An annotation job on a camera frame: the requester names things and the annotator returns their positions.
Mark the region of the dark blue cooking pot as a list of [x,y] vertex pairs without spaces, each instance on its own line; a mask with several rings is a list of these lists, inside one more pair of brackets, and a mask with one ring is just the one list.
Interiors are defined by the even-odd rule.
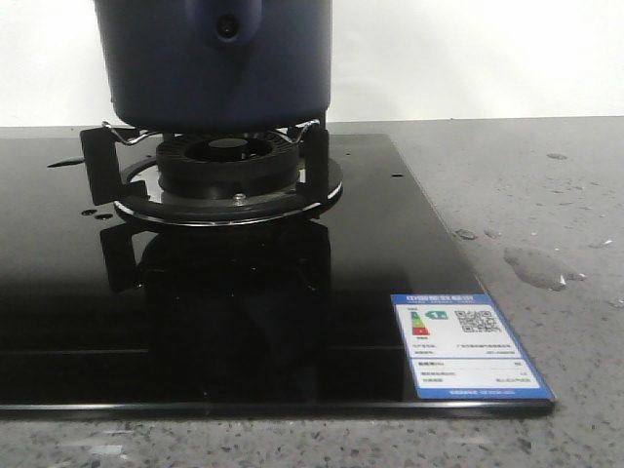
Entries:
[[97,1],[111,102],[125,123],[239,132],[321,117],[330,1]]

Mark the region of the black metal pot support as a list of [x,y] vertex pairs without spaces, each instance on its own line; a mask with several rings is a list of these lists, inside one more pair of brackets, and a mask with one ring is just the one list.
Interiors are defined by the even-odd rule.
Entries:
[[150,136],[108,123],[81,132],[95,205],[144,224],[219,228],[313,217],[342,194],[319,120],[284,131],[165,134],[154,156],[122,168],[116,146]]

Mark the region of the blue energy rating label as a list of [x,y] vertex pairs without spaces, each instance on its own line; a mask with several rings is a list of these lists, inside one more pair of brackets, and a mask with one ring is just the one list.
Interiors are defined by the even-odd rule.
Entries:
[[553,399],[489,295],[393,294],[391,301],[418,397]]

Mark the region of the black glass gas stove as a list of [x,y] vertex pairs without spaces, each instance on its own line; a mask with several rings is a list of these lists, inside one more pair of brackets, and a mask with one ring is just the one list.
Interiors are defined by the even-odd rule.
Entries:
[[551,411],[418,397],[391,296],[487,292],[389,137],[331,156],[317,219],[157,233],[92,205],[75,136],[3,137],[2,417]]

